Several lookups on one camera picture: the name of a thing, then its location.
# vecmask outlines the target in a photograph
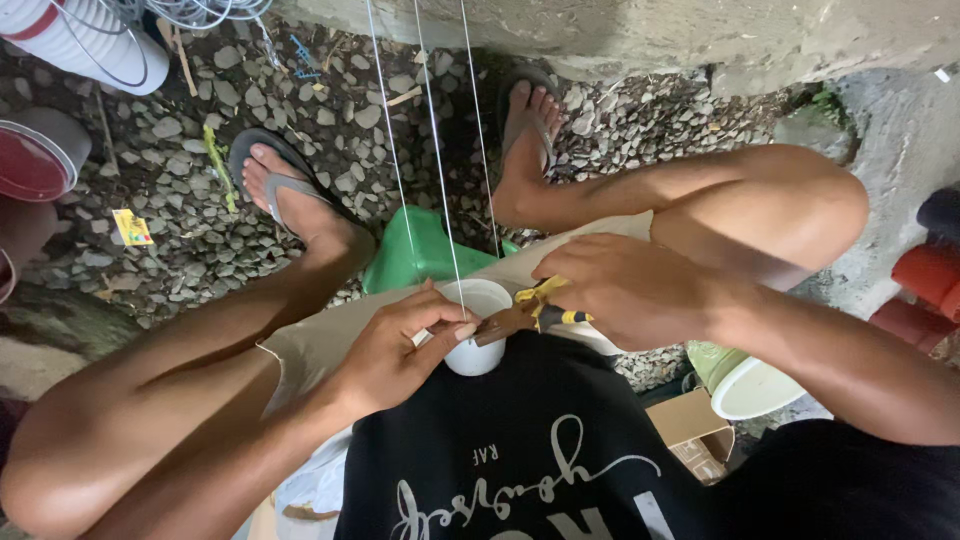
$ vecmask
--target white cup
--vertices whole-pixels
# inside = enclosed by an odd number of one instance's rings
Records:
[[[507,289],[488,280],[462,280],[440,287],[446,298],[460,304],[460,290],[464,291],[464,306],[480,318],[486,318],[500,309],[514,304]],[[446,365],[455,373],[467,377],[476,377],[490,372],[500,364],[500,358],[507,346],[506,339],[500,339],[484,347],[477,347],[472,338],[465,339],[444,358]]]

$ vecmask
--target gray flip-flop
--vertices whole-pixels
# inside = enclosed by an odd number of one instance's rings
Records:
[[[500,82],[500,90],[496,98],[496,119],[500,126],[500,138],[503,141],[503,156],[507,155],[507,151],[510,150],[510,147],[514,145],[514,142],[516,142],[516,139],[522,133],[522,130],[518,130],[508,137],[506,130],[507,114],[510,113],[510,91],[514,89],[517,83],[524,80],[530,81],[531,96],[537,86],[543,86],[557,103],[560,103],[561,100],[560,91],[557,90],[557,86],[553,84],[550,77],[541,69],[533,65],[519,65],[508,73],[503,81]],[[557,156],[553,151],[553,141],[550,140],[550,131],[547,130],[546,125],[543,124],[539,116],[529,113],[529,111],[526,112],[529,114],[530,122],[537,128],[537,132],[540,134],[540,139],[543,142],[543,147],[546,149],[547,163],[543,167],[543,174],[546,174],[548,170],[557,164]]]
[[[293,165],[294,168],[307,177],[307,180],[300,180],[279,173],[270,173],[270,176],[267,177],[267,181],[263,185],[264,192],[267,195],[267,205],[270,209],[270,215],[273,216],[274,220],[282,225],[284,229],[290,231],[283,222],[283,218],[280,216],[280,211],[276,204],[276,190],[279,187],[288,187],[304,195],[320,199],[350,222],[364,227],[360,219],[345,207],[329,188],[323,187],[317,182],[313,175],[313,169],[310,168],[310,165],[307,164],[306,160],[303,159],[293,146],[290,146],[283,137],[263,128],[250,128],[240,132],[230,145],[230,155],[228,159],[230,176],[233,178],[233,184],[236,185],[241,193],[250,197],[249,191],[247,191],[243,185],[243,162],[247,158],[252,157],[250,147],[257,142],[266,144],[276,150],[281,158]]]

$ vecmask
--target hand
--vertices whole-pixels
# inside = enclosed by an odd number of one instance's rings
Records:
[[[547,255],[536,279],[561,275],[550,304],[592,315],[617,347],[643,351],[707,339],[727,278],[667,248],[622,234],[578,236]]]
[[[427,280],[419,292],[377,310],[320,387],[321,395],[339,402],[353,420],[403,403],[447,353],[473,335],[481,319],[469,309],[467,318]],[[411,338],[440,321],[452,324],[414,347]]]

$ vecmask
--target black t-shirt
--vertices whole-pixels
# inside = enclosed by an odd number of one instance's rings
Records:
[[[960,449],[811,421],[703,487],[594,351],[520,332],[358,422],[338,538],[960,537]]]

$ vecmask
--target paper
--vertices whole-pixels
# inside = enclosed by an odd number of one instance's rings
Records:
[[[117,227],[120,228],[120,236],[123,237],[124,245],[145,246],[154,243],[153,239],[150,238],[147,222],[143,218],[133,215],[130,209],[114,210],[113,220],[117,222]]]

